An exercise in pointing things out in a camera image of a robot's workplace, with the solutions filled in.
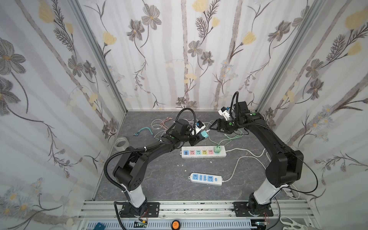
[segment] emergency stop button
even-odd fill
[[[179,230],[180,229],[180,222],[178,220],[174,220],[171,223],[171,229],[172,230]]]

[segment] roll of tape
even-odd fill
[[[129,147],[129,141],[126,137],[118,137],[115,140],[114,147],[118,151],[124,151],[127,147]]]

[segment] robotic arm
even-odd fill
[[[113,170],[113,176],[121,186],[118,187],[125,193],[131,205],[130,210],[136,216],[141,216],[147,210],[147,199],[143,194],[141,183],[148,163],[162,154],[180,148],[180,145],[183,145],[187,141],[191,146],[194,146],[208,136],[204,130],[206,126],[201,121],[190,125],[188,121],[179,119],[180,114],[184,110],[190,110],[194,115],[194,121],[196,120],[195,113],[192,109],[185,108],[181,110],[174,124],[161,136],[160,141],[140,150],[131,146],[128,147],[125,152],[128,151],[130,154],[122,154]]]
[[[249,213],[258,216],[269,207],[271,199],[283,187],[300,179],[304,157],[300,151],[294,151],[282,142],[267,126],[260,113],[250,112],[246,102],[238,102],[238,95],[239,92],[234,94],[230,108],[223,107],[219,111],[224,118],[217,119],[211,124],[210,129],[227,134],[240,128],[249,130],[270,154],[271,162],[266,168],[267,178],[260,188],[250,195],[248,202]],[[174,124],[161,136],[160,141],[140,149],[128,147],[125,151],[112,155],[105,162],[104,174],[111,183],[125,193],[131,206],[131,214],[142,216],[147,210],[147,199],[143,194],[141,183],[148,163],[164,153],[180,148],[187,141],[194,146],[208,136],[204,130],[206,126],[201,121],[191,125],[188,121],[179,119],[184,110],[190,110],[194,115],[194,121],[196,120],[194,111],[184,108],[179,112]],[[107,173],[107,165],[111,159],[119,155],[121,155],[120,160],[113,170],[116,182]]]
[[[259,112],[250,112],[246,102],[238,102],[239,92],[233,96],[231,107],[219,110],[224,118],[217,119],[211,130],[233,133],[244,128],[251,131],[270,154],[271,162],[266,168],[266,179],[257,191],[252,193],[248,201],[248,211],[251,215],[262,214],[271,203],[271,199],[283,188],[299,180],[304,156],[298,150],[287,146],[266,124]],[[234,98],[235,117],[232,115]]]

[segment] power strip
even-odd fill
[[[183,146],[180,152],[181,158],[224,158],[225,146]]]
[[[191,173],[189,176],[191,182],[200,184],[213,184],[222,185],[222,176],[203,174],[203,173]]]

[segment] floral wallpaper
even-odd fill
[[[313,1],[79,0],[128,109],[254,110]]]
[[[123,114],[67,2],[0,3],[0,222],[72,229]]]
[[[302,196],[323,229],[367,226],[367,58],[367,3],[327,1],[261,110],[317,174]],[[314,189],[307,167],[295,185]]]

